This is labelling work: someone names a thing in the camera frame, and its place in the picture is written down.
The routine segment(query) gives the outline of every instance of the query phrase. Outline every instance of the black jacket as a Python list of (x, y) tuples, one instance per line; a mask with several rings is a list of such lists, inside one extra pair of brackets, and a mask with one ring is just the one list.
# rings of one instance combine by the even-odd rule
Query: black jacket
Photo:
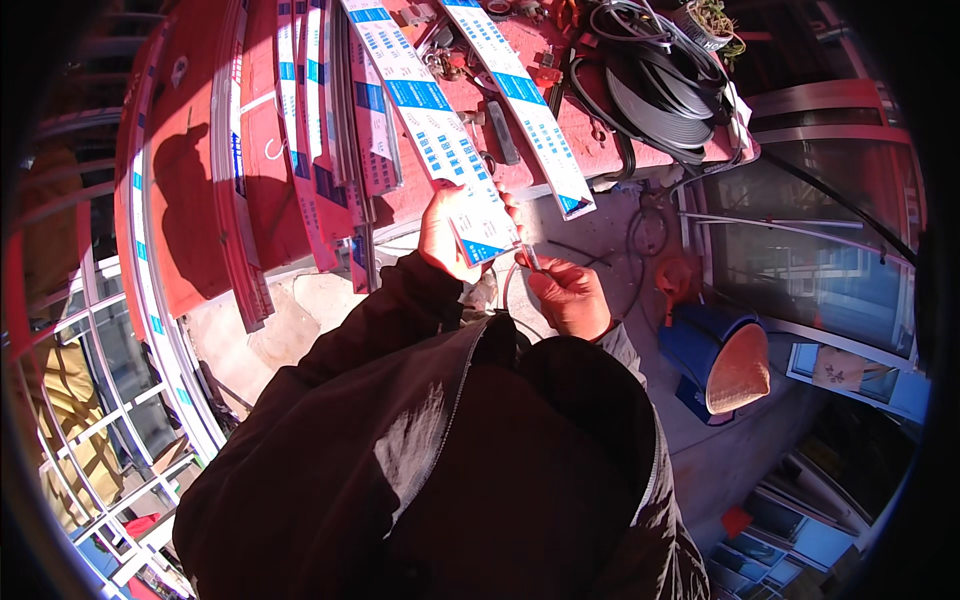
[(369, 590), (376, 557), (433, 474), (477, 364), (522, 376), (602, 448), (634, 495), (633, 517), (588, 594), (708, 597), (622, 325), (596, 345), (550, 338), (516, 360), (513, 321), (500, 315), (458, 329), (462, 284), (416, 252), (382, 278), (343, 325), (277, 372), (183, 495), (174, 543), (203, 600)]

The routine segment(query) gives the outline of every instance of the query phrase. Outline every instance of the potted plant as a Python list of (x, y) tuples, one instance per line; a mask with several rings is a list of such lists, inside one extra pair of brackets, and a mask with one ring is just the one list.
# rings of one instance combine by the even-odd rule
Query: potted plant
[(743, 54), (747, 45), (733, 32), (735, 22), (723, 10), (722, 0), (692, 0), (673, 12), (673, 21), (694, 43), (719, 52), (724, 63), (732, 65), (733, 57)]

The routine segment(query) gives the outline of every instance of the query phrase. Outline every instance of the straw hat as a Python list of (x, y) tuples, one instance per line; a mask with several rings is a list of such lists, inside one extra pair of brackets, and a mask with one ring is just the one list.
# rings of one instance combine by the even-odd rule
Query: straw hat
[(767, 334), (745, 324), (720, 348), (707, 379), (707, 410), (721, 415), (770, 394)]

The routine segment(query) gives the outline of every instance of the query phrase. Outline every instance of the pliers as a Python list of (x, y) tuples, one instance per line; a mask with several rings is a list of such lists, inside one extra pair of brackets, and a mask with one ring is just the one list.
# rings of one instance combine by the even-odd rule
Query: pliers
[(567, 22), (564, 20), (566, 7), (570, 7), (570, 23), (574, 27), (580, 27), (580, 9), (577, 7), (576, 0), (557, 0), (553, 5), (553, 14), (556, 17), (557, 29), (563, 31), (566, 29)]

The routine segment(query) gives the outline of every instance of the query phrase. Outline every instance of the red workbench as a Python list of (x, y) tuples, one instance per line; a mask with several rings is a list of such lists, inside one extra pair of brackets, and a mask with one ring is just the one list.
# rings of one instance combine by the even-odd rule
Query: red workbench
[[(151, 174), (149, 194), (156, 261), (170, 312), (175, 318), (229, 289), (213, 203), (209, 155), (210, 81), (216, 67), (214, 55), (226, 3), (227, 0), (181, 2), (173, 10), (170, 16), (175, 19), (174, 26), (157, 69), (154, 102), (147, 115), (145, 154)], [(398, 12), (408, 4), (406, 0), (384, 1), (391, 12)], [(529, 19), (515, 17), (498, 26), (518, 50), (520, 60), (531, 68), (537, 66), (534, 56), (538, 53), (549, 50), (551, 45), (559, 49), (568, 43), (551, 21), (537, 28)], [(413, 30), (413, 41), (428, 28), (429, 24), (423, 24)], [(287, 153), (282, 152), (281, 117), (271, 97), (276, 86), (275, 34), (275, 0), (250, 0), (243, 55), (241, 106), (245, 111), (241, 128), (253, 237), (264, 271), (310, 254)], [(186, 57), (189, 66), (174, 87), (170, 75), (180, 57)], [(137, 64), (142, 64), (141, 57)], [(441, 81), (440, 86), (456, 110), (476, 110), (483, 103), (480, 91), (468, 81)], [(559, 122), (585, 176), (622, 168), (613, 135), (608, 134), (605, 148), (601, 147), (591, 136), (590, 118), (582, 112), (579, 103), (571, 103), (569, 97), (565, 99)], [(122, 123), (121, 132), (128, 131), (129, 125), (129, 122)], [(548, 193), (525, 135), (512, 120), (510, 126), (522, 161), (515, 166), (498, 164), (494, 178), (506, 183), (508, 189), (521, 197)], [(426, 175), (398, 123), (396, 130), (400, 136), (404, 185), (376, 200), (377, 228), (418, 220), (432, 196)], [(482, 132), (478, 128), (478, 134), (479, 148), (489, 149), (498, 156), (492, 126), (488, 124)], [(644, 144), (634, 142), (634, 149), (637, 169), (673, 162), (669, 155)], [(727, 132), (720, 128), (707, 145), (707, 161), (730, 157)], [(752, 150), (744, 151), (745, 159), (752, 157)], [(125, 171), (122, 160), (118, 154), (118, 178)], [(117, 207), (125, 209), (119, 201)], [(122, 213), (118, 213), (116, 226), (118, 241), (123, 242), (127, 232)], [(569, 226), (576, 227), (576, 222)], [(131, 265), (123, 267), (125, 273), (131, 272)]]

